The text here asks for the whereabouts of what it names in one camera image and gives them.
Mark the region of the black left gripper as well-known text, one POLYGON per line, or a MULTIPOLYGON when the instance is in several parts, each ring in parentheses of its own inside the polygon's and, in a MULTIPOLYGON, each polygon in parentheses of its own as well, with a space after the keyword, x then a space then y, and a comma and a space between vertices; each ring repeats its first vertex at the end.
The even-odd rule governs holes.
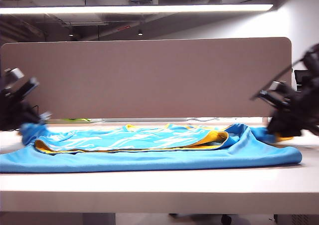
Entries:
POLYGON ((46 111, 38 114, 33 107, 25 101, 25 97, 38 86, 35 77, 30 78, 21 88, 12 92, 10 89, 2 90, 2 124, 22 125, 24 123, 45 124, 51 118, 46 111))

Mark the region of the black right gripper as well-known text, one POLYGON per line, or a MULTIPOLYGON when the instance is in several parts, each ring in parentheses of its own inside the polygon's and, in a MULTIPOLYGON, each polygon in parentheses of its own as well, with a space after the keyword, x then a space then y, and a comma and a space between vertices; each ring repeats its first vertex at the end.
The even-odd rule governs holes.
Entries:
POLYGON ((301 136, 301 126, 293 117, 287 102, 270 94, 266 90, 260 90, 250 100, 261 99, 274 108, 271 120, 267 125, 267 131, 277 137, 287 138, 301 136))

